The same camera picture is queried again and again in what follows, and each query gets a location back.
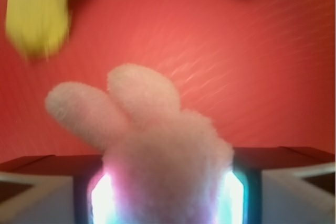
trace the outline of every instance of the fuzzy pink fabric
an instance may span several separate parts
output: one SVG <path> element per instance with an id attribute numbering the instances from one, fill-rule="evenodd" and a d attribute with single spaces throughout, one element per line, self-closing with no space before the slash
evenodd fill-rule
<path id="1" fill-rule="evenodd" d="M 211 223 L 233 150 L 209 118 L 180 110 L 173 83 L 137 65 L 108 75 L 108 89 L 62 83 L 46 99 L 64 127 L 104 152 L 122 223 Z"/>

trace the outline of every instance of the pink plush toy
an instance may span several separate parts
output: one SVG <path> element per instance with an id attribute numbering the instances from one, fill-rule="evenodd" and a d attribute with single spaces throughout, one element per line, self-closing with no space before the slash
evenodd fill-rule
<path id="1" fill-rule="evenodd" d="M 48 112 L 103 152 L 121 223 L 213 223 L 232 147 L 210 119 L 182 110 L 173 83 L 137 65 L 108 74 L 108 93 L 62 83 Z"/>

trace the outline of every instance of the red wall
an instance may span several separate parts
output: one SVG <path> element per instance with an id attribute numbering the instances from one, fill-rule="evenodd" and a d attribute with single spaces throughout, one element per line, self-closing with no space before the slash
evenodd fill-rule
<path id="1" fill-rule="evenodd" d="M 0 0 L 0 23 L 6 14 Z M 335 0 L 71 0 L 70 40 L 27 63 L 0 29 L 0 162 L 93 149 L 53 121 L 63 81 L 106 88 L 125 62 L 169 77 L 185 108 L 210 116 L 235 146 L 334 153 Z"/>

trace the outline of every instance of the plush bunny ears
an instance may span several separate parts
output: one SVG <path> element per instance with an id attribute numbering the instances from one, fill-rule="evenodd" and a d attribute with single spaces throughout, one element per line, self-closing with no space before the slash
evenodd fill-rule
<path id="1" fill-rule="evenodd" d="M 146 67 L 122 65 L 108 74 L 108 93 L 75 82 L 56 86 L 47 111 L 61 125 L 104 151 L 131 127 L 162 122 L 180 111 L 173 83 Z"/>

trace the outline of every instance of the bright white light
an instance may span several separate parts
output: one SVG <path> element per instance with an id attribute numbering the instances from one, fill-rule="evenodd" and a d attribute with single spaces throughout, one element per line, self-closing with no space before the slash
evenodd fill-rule
<path id="1" fill-rule="evenodd" d="M 93 224 L 117 223 L 112 179 L 105 174 L 91 192 Z M 216 224 L 242 224 L 244 186 L 228 172 L 223 176 L 218 195 Z"/>
<path id="2" fill-rule="evenodd" d="M 93 224 L 116 222 L 112 179 L 108 174 L 101 177 L 91 192 Z"/>
<path id="3" fill-rule="evenodd" d="M 217 224 L 242 224 L 244 186 L 233 172 L 228 172 L 222 179 L 219 192 Z"/>

